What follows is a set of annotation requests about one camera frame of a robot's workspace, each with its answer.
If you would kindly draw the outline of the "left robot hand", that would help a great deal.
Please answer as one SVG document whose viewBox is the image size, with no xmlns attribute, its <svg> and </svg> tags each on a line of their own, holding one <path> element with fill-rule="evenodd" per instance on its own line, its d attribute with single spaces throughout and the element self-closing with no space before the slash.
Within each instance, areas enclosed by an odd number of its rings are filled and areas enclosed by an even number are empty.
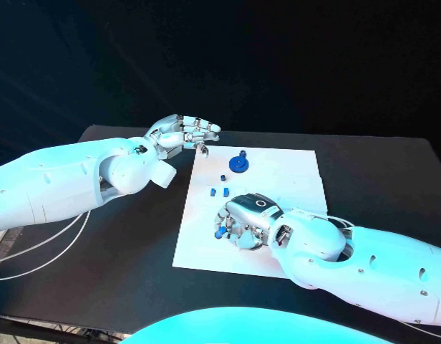
<svg viewBox="0 0 441 344">
<path fill-rule="evenodd" d="M 196 150 L 206 158 L 206 141 L 219 141 L 221 126 L 210 121 L 186 115 L 170 115 L 159 120 L 146 133 L 159 159 L 173 158 L 183 149 Z"/>
</svg>

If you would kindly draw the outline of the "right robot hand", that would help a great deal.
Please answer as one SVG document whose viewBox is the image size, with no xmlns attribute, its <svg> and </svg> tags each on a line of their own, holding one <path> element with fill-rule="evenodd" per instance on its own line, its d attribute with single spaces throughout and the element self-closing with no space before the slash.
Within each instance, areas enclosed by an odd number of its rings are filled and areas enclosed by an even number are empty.
<svg viewBox="0 0 441 344">
<path fill-rule="evenodd" d="M 239 195 L 216 213 L 215 238 L 226 239 L 241 250 L 255 251 L 268 244 L 271 228 L 283 215 L 283 208 L 267 196 Z"/>
</svg>

